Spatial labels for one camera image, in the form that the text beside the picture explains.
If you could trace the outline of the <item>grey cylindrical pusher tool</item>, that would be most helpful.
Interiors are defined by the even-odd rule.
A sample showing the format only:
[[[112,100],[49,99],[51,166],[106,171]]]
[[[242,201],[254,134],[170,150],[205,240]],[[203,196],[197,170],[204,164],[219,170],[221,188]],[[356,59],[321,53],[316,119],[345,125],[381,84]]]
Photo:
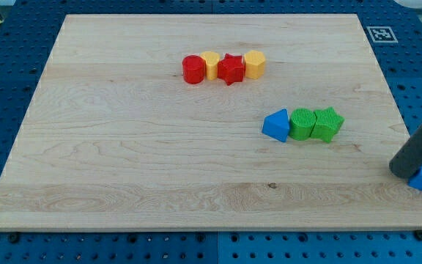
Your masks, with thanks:
[[[389,162],[390,171],[402,179],[411,178],[422,167],[422,124]]]

